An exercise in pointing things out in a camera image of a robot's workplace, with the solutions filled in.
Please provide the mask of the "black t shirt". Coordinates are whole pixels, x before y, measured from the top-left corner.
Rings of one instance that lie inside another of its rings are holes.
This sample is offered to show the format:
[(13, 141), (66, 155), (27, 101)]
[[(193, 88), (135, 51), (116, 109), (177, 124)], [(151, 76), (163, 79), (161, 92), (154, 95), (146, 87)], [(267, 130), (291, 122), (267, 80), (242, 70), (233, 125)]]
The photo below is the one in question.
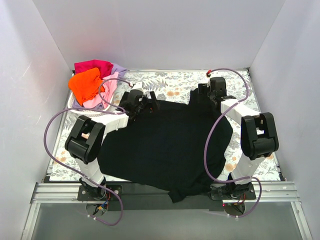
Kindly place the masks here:
[(109, 132), (97, 156), (103, 174), (168, 191), (174, 203), (208, 193), (225, 167), (233, 128), (197, 90), (187, 104), (161, 101)]

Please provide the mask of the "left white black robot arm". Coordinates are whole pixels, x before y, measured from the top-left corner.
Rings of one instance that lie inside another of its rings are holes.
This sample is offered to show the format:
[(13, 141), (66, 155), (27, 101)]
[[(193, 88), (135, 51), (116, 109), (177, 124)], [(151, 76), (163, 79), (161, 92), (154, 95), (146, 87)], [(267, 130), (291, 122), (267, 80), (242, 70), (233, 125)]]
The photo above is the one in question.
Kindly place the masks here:
[(79, 180), (81, 185), (95, 200), (103, 199), (107, 193), (106, 179), (97, 159), (106, 135), (133, 123), (143, 110), (160, 109), (155, 92), (151, 91), (148, 98), (142, 88), (126, 92), (119, 106), (124, 109), (124, 113), (114, 111), (112, 114), (102, 115), (96, 119), (85, 115), (79, 116), (64, 145), (84, 174)]

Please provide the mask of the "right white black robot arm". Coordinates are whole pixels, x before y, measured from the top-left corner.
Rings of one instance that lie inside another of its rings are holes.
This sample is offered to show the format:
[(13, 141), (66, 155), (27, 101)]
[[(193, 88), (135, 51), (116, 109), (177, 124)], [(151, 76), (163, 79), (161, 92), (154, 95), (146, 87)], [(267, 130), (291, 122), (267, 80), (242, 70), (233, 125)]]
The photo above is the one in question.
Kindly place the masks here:
[(208, 83), (198, 84), (198, 100), (209, 100), (221, 120), (227, 116), (240, 125), (242, 154), (235, 169), (226, 181), (216, 180), (220, 187), (214, 190), (218, 196), (228, 195), (237, 199), (253, 190), (252, 178), (259, 165), (279, 149), (274, 116), (245, 106), (234, 96), (227, 94), (223, 77), (212, 77)]

